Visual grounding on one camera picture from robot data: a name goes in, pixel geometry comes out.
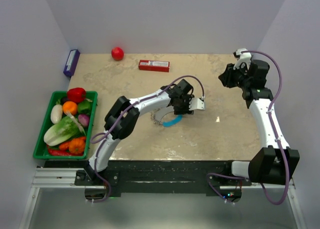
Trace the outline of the blue grey keyring with rings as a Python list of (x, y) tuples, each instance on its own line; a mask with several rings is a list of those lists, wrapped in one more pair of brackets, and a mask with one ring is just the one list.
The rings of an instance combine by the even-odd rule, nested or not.
[(182, 120), (183, 116), (175, 115), (174, 108), (172, 106), (168, 106), (153, 110), (150, 118), (154, 124), (168, 128), (178, 124)]

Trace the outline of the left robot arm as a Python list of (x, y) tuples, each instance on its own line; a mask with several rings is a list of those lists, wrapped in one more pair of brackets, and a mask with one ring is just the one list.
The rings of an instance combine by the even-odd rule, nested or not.
[(104, 118), (104, 132), (90, 139), (92, 144), (98, 144), (98, 148), (84, 167), (88, 182), (99, 185), (103, 181), (102, 171), (107, 168), (113, 151), (133, 132), (140, 116), (170, 106), (176, 115), (193, 114), (190, 102), (194, 98), (194, 88), (183, 77), (177, 80), (177, 84), (172, 82), (151, 94), (132, 99), (121, 96), (115, 101)]

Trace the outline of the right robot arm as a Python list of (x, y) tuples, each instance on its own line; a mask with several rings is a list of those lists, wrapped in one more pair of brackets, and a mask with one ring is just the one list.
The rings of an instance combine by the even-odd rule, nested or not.
[(223, 172), (223, 181), (230, 186), (246, 178), (253, 183), (285, 185), (292, 178), (300, 154), (286, 141), (273, 104), (272, 91), (266, 87), (270, 66), (263, 60), (239, 65), (229, 63), (219, 80), (226, 88), (238, 87), (252, 113), (261, 143), (261, 149), (251, 161), (233, 161)]

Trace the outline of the red rectangular box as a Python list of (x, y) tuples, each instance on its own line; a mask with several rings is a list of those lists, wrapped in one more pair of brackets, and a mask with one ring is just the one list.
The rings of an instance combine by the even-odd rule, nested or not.
[(138, 69), (141, 71), (168, 73), (170, 71), (170, 62), (158, 60), (140, 60)]

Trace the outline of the red tomato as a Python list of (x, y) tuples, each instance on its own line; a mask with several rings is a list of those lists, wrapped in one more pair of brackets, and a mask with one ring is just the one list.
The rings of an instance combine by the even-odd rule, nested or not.
[(115, 61), (121, 61), (124, 58), (125, 53), (121, 47), (117, 46), (111, 50), (111, 56)]

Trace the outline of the green bell pepper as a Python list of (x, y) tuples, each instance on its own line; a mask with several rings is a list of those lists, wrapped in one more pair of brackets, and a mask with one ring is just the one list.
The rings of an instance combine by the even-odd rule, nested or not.
[(84, 100), (77, 105), (78, 114), (90, 115), (92, 112), (92, 105), (88, 100)]

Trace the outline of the purple onion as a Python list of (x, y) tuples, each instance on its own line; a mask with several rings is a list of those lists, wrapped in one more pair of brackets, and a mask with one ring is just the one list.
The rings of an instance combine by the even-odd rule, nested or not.
[(77, 119), (84, 128), (87, 128), (90, 124), (90, 117), (86, 114), (79, 114)]

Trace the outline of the red bell pepper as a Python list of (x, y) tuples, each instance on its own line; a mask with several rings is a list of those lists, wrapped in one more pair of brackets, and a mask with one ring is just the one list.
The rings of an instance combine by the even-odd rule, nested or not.
[(78, 104), (86, 99), (86, 90), (82, 87), (75, 87), (69, 89), (66, 93), (66, 96), (70, 101)]

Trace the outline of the orange pumpkin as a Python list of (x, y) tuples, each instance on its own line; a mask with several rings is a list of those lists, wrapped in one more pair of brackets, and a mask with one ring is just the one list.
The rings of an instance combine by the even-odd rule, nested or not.
[(86, 147), (86, 137), (74, 138), (69, 142), (68, 150), (72, 155), (82, 155)]

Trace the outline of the green cabbage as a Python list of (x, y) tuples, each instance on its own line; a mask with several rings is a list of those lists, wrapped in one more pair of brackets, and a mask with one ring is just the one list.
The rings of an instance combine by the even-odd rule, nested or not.
[(73, 116), (65, 116), (45, 132), (43, 141), (53, 147), (80, 134), (85, 134), (85, 130), (78, 120)]

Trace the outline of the white radish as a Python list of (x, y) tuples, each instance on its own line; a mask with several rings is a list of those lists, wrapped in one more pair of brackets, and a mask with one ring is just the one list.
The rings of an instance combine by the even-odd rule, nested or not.
[(61, 121), (63, 116), (63, 108), (61, 104), (56, 104), (50, 113), (50, 120), (53, 124), (57, 124)]

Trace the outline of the orange carrot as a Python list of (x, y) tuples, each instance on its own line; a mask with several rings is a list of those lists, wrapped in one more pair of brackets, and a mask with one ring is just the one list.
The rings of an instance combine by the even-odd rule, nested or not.
[(61, 143), (58, 148), (61, 151), (67, 151), (69, 149), (69, 145), (70, 145), (70, 141), (65, 141), (63, 143)]

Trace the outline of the red chili pepper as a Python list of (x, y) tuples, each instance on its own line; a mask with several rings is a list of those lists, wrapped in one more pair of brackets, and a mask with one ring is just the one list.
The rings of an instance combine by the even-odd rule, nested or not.
[(60, 156), (60, 157), (69, 157), (72, 156), (72, 154), (68, 151), (63, 151), (59, 149), (54, 149), (47, 145), (47, 151), (51, 156)]

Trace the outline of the green plastic bin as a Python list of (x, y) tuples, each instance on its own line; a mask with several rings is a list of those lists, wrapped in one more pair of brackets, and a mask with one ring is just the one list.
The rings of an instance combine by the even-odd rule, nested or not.
[[(79, 138), (80, 136), (85, 136), (86, 140), (85, 140), (85, 149), (83, 154), (81, 155), (73, 155), (72, 156), (52, 156), (48, 153), (47, 150), (47, 145), (44, 142), (44, 135), (46, 133), (46, 131), (53, 125), (51, 122), (51, 111), (52, 108), (57, 104), (57, 102), (62, 99), (63, 97), (65, 97), (67, 95), (66, 91), (55, 91), (52, 93), (47, 110), (46, 110), (46, 114), (44, 116), (44, 120), (42, 123), (42, 127), (35, 145), (35, 149), (33, 152), (33, 157), (35, 159), (39, 159), (39, 160), (84, 160), (87, 157), (87, 154), (89, 152), (89, 148), (90, 148), (90, 138), (92, 135), (92, 130), (93, 130), (93, 123), (94, 123), (94, 119), (95, 119), (95, 114), (96, 114), (96, 108), (97, 108), (97, 102), (98, 102), (98, 93), (96, 91), (88, 91), (86, 93), (86, 97), (90, 100), (91, 103), (91, 114), (88, 115), (90, 117), (90, 121), (89, 121), (89, 126), (84, 128), (85, 134), (79, 134), (76, 136), (73, 136), (72, 138), (70, 138), (67, 141), (71, 141), (74, 138)], [(55, 146), (49, 146), (53, 149), (59, 150), (59, 145), (55, 145)]]

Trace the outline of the aluminium frame rail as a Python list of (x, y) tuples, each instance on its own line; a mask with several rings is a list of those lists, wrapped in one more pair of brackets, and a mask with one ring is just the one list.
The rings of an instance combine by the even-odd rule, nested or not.
[[(31, 223), (35, 205), (40, 189), (99, 189), (102, 185), (76, 185), (76, 172), (78, 168), (44, 168), (38, 167), (32, 179), (31, 190), (27, 199), (24, 213), (19, 225), (20, 229), (28, 229)], [(287, 192), (289, 205), (292, 209), (295, 223), (298, 229), (306, 229), (307, 225), (296, 194), (294, 181), (289, 184)]]

